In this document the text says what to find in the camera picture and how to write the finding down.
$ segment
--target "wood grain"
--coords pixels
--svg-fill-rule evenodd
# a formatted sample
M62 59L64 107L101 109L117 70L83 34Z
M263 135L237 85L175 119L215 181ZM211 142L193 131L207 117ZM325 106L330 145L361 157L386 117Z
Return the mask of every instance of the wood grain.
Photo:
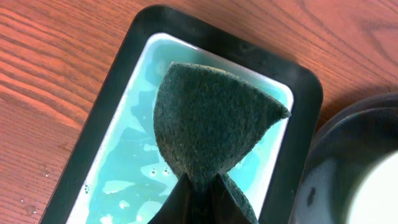
M397 90L393 0L2 0L0 223L38 223L132 19L151 4L312 70L324 91L320 125Z

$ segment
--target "wooden table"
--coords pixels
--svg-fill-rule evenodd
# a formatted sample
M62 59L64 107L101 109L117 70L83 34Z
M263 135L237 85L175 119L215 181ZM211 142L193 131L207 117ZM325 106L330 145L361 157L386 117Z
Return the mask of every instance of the wooden table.
M317 74L319 125L397 90L393 0L0 0L0 223L38 223L132 19L168 4Z

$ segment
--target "teal surface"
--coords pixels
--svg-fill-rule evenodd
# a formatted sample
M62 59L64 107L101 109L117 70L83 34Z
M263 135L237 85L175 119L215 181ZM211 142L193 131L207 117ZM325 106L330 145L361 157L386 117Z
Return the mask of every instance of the teal surface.
M292 106L290 90L280 83L185 45L167 34L152 36L127 85L69 223L147 223L166 200L177 178L159 154L152 113L162 76L172 62L226 70L264 90L289 109ZM282 122L271 127L254 150L229 171L249 201L253 201L255 211L261 210L256 197L265 195L259 190L266 191L262 175L266 173L272 150L279 150L275 141L284 129Z

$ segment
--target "liquid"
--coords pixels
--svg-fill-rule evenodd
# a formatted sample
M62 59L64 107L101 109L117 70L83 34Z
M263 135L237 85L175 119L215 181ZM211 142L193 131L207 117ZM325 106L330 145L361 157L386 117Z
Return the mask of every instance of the liquid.
M145 224L165 202L177 178L159 154L152 115L162 76L172 62L226 70L292 108L293 95L285 85L171 35L154 34L142 51L67 223ZM273 125L228 172L257 217L287 122Z

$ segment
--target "black tray rim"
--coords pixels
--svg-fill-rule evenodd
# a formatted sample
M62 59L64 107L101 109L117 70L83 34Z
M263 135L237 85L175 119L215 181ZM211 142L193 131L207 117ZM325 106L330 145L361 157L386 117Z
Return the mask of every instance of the black tray rim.
M294 104L259 223L288 223L320 114L323 90L310 70L170 6L139 11L119 48L40 223L66 223L147 39L165 32L287 85Z

